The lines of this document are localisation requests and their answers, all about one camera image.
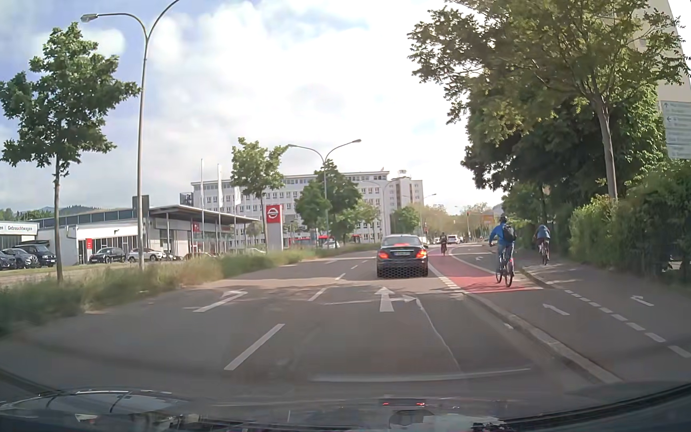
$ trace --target green hedge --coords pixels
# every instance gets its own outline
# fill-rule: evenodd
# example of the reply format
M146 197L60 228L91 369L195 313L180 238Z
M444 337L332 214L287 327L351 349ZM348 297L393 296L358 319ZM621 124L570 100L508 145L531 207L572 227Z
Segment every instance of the green hedge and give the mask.
M618 202L596 197L570 221L573 259L691 281L691 162L649 173Z
M54 278L0 288L0 335L20 324L38 325L71 317L88 310L152 297L195 285L301 260L325 258L362 250L377 250L378 244L353 244L338 249L291 249L253 255L196 258L182 263L148 265L143 273L135 268L108 268L85 278Z

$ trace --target white office building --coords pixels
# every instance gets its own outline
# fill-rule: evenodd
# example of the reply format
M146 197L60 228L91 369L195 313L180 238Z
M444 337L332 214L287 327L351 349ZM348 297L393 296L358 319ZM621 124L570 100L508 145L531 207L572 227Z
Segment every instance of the white office building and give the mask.
M410 203L423 203L423 182L413 180L406 170L400 170L398 175L391 177L388 171L374 172L346 172L343 173L349 180L356 183L356 187L361 192L364 200L380 208L379 220L373 223L362 223L354 231L354 235L359 237L361 242L373 242L382 239L383 235L391 232L390 214L398 208ZM295 212L295 200L300 196L302 189L316 176L314 174L287 175L284 177L284 187L276 191L266 191L266 204L282 204L283 221L285 225L293 225L293 221L298 226L302 225L302 219ZM260 200L255 197L241 196L240 201L234 196L234 187L229 180L222 182L222 196L220 201L218 194L218 182L210 180L204 182L204 208L212 211L223 211L224 213L238 214L246 218L260 219L263 214ZM192 199L193 206L201 205L200 188L201 182L192 182L194 188ZM309 232L288 232L284 230L284 239L305 240L310 239ZM239 248L244 246L245 232L244 227L236 227L235 232ZM253 239L247 237L248 244L263 243L263 236L259 235Z

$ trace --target cyclist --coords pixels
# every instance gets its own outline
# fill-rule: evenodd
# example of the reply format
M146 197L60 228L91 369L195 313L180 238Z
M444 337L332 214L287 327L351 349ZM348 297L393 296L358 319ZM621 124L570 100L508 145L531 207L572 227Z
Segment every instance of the cyclist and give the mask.
M513 256L513 243L516 241L516 231L508 224L508 218L503 214L500 217L500 224L492 229L489 244L492 246L494 236L497 235L497 267L495 271L500 271L500 257L505 252L503 262L508 262Z
M547 260L551 260L550 251L548 249L548 243L551 241L551 230L548 229L544 224L540 224L535 231L535 235L532 237L532 241L537 241L537 250L540 250L540 245L542 244L545 248L545 256Z
M441 244L441 253L447 254L447 235L443 232L441 233L441 237L439 237L439 244Z

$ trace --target bicycle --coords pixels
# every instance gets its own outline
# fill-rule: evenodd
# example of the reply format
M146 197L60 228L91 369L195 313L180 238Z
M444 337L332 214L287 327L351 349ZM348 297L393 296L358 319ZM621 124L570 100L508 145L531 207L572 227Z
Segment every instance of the bicycle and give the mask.
M511 259L506 263L504 257L509 248L511 248ZM511 284L513 284L513 245L506 246L500 256L497 257L497 261L499 266L497 273L494 275L495 280L501 283L503 278L505 278L505 286L510 288Z

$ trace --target red bike lane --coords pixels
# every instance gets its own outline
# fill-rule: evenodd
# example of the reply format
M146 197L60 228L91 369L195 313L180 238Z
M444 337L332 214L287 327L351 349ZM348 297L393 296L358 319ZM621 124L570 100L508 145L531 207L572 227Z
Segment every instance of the red bike lane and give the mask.
M542 289L529 280L522 280L518 274L511 287L506 287L505 280L498 283L493 273L475 268L460 260L465 259L451 256L449 250L446 255L442 255L440 250L433 250L428 254L428 262L437 274L446 277L460 289L472 294ZM490 260L479 267L485 267L486 264L490 264Z

